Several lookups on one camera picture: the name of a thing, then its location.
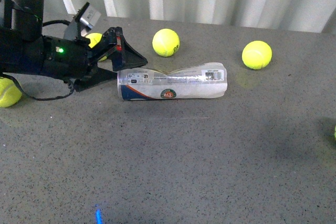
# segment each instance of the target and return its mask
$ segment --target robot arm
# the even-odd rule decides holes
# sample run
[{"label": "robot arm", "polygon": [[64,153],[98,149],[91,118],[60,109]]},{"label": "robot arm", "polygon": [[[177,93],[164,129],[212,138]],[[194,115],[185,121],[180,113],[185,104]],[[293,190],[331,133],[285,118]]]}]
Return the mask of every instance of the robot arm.
[{"label": "robot arm", "polygon": [[[43,0],[0,0],[0,76],[48,76],[82,91],[116,79],[119,70],[147,64],[126,42],[121,27],[109,28],[97,45],[88,46],[85,35],[100,17],[89,3],[69,23],[63,38],[42,35],[42,16]],[[112,61],[113,72],[98,67],[103,56]]]}]

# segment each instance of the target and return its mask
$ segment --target black cable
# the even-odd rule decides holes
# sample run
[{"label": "black cable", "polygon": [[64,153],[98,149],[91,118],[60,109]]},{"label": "black cable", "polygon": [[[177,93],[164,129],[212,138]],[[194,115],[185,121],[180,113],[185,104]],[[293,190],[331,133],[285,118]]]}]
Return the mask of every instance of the black cable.
[{"label": "black cable", "polygon": [[75,90],[75,87],[73,85],[73,82],[68,80],[68,88],[70,89],[70,93],[68,93],[67,95],[64,96],[58,96],[58,97],[54,97],[54,98],[36,98],[36,97],[31,97],[29,94],[27,94],[25,91],[23,91],[20,83],[13,77],[13,76],[9,76],[7,74],[1,74],[0,78],[7,78],[9,80],[12,80],[15,84],[15,86],[21,91],[22,94],[24,94],[26,97],[31,98],[35,101],[54,101],[54,100],[59,100],[59,99],[63,99],[66,98],[70,95],[72,95],[72,93]]},{"label": "black cable", "polygon": [[67,21],[65,19],[57,19],[57,20],[51,20],[43,23],[43,26],[49,26],[53,24],[64,24],[64,25],[70,25],[70,21]]}]

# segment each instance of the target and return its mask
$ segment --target gray floor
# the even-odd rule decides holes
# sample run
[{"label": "gray floor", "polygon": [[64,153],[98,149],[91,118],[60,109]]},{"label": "gray floor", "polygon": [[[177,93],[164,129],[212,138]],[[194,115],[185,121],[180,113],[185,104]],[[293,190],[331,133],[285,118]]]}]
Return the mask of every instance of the gray floor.
[{"label": "gray floor", "polygon": [[[106,224],[335,223],[335,35],[121,18],[94,30],[110,26],[150,68],[222,62],[226,94],[126,102],[111,81],[1,109],[0,223],[95,223],[97,204]],[[165,27],[181,38],[170,58],[151,47]],[[274,52],[260,71],[241,61],[252,40]],[[18,78],[38,97],[67,93],[61,81]]]}]

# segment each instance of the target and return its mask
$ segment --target yellow tennis ball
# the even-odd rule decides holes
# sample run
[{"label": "yellow tennis ball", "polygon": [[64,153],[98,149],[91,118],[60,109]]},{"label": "yellow tennis ball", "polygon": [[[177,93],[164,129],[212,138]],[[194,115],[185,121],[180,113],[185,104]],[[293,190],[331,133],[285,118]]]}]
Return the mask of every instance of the yellow tennis ball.
[{"label": "yellow tennis ball", "polygon": [[[103,34],[100,34],[100,33],[92,33],[92,34],[88,34],[86,37],[90,39],[89,47],[90,47],[90,48],[93,48],[96,44],[99,43],[99,41],[100,41],[101,38],[103,37]],[[106,60],[106,59],[107,59],[107,57],[104,56],[103,58],[101,58],[101,59],[98,60],[98,61],[101,62],[101,61]]]},{"label": "yellow tennis ball", "polygon": [[244,64],[252,69],[264,68],[269,64],[271,58],[271,47],[260,40],[255,40],[247,44],[242,54]]},{"label": "yellow tennis ball", "polygon": [[12,80],[0,78],[0,107],[6,108],[17,103],[22,96],[21,91]]},{"label": "yellow tennis ball", "polygon": [[161,29],[154,35],[152,44],[158,55],[169,57],[178,51],[180,38],[173,30]]}]

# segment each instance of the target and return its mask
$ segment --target blue light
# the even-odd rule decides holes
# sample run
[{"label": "blue light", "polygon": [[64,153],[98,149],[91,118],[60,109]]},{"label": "blue light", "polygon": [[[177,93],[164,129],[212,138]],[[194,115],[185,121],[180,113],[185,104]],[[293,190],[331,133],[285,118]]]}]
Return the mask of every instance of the blue light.
[{"label": "blue light", "polygon": [[96,211],[96,220],[97,220],[97,224],[103,224],[103,221],[101,219],[101,213],[100,213],[99,209],[97,209],[97,211]]}]

